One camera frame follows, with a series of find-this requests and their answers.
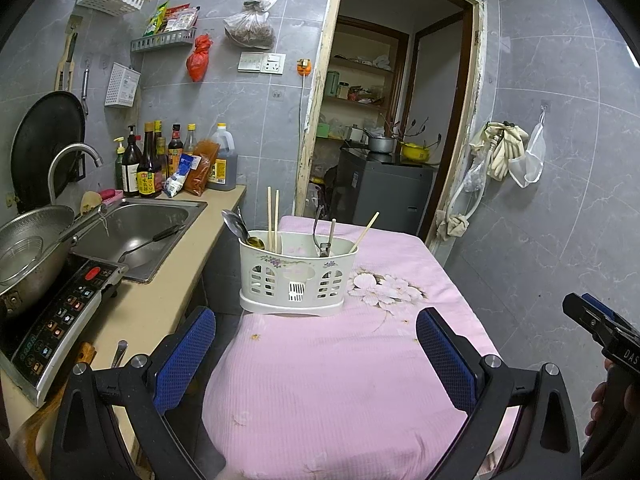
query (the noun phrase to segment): red button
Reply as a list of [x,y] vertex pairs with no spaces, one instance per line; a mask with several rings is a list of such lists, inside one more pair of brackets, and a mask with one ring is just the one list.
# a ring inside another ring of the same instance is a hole
[[90,282],[92,279],[94,279],[98,275],[98,272],[100,272],[100,267],[94,267],[86,274],[86,276],[84,277],[85,280]]

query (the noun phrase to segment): doorway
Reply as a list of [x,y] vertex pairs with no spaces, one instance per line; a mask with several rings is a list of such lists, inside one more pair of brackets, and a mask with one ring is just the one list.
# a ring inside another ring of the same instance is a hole
[[[336,2],[334,34],[316,67],[326,62],[325,78],[322,88],[314,82],[302,144],[298,214],[313,216],[324,202],[324,218],[364,225],[380,211],[378,228],[427,238],[460,154],[458,133],[470,117],[463,105],[475,93],[468,85],[473,7],[468,0]],[[367,40],[388,44],[386,55],[367,52]],[[376,71],[377,82],[357,75]],[[395,149],[371,149],[363,130],[397,139]],[[401,141],[431,144],[428,160],[407,158]]]

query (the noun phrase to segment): yellow bowl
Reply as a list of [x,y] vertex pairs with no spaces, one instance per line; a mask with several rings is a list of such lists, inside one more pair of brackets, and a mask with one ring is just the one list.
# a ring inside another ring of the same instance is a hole
[[426,162],[429,160],[429,149],[418,146],[412,142],[402,144],[401,155],[414,162]]

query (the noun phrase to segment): countertop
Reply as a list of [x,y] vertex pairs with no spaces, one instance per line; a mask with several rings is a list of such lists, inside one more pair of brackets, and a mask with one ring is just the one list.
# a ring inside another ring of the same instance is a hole
[[[95,346],[97,354],[92,363],[93,369],[111,366],[120,339],[129,342],[123,359],[125,363],[135,354],[151,354],[162,338],[175,330],[204,264],[225,228],[220,212],[223,209],[233,209],[244,190],[245,186],[237,186],[232,191],[207,189],[201,197],[184,191],[176,196],[178,200],[198,200],[207,202],[208,205],[167,256],[151,283],[143,285],[123,281],[118,288],[117,297],[107,300],[94,314],[80,337]],[[4,371],[0,371],[0,378],[9,427],[13,434],[36,411],[36,407]],[[124,443],[132,452],[135,436],[129,419],[124,408],[116,407],[115,410]],[[54,420],[54,416],[50,417],[40,430],[39,449],[44,446],[44,442],[50,440]]]

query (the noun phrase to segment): black wok lid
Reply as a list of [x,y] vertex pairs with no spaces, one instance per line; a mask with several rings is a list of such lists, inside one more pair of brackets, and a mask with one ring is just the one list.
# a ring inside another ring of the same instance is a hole
[[[51,92],[26,113],[11,148],[11,178],[18,212],[49,204],[47,172],[53,158],[72,142],[84,141],[84,111],[70,92]],[[79,153],[65,156],[54,174],[56,196],[74,174]]]

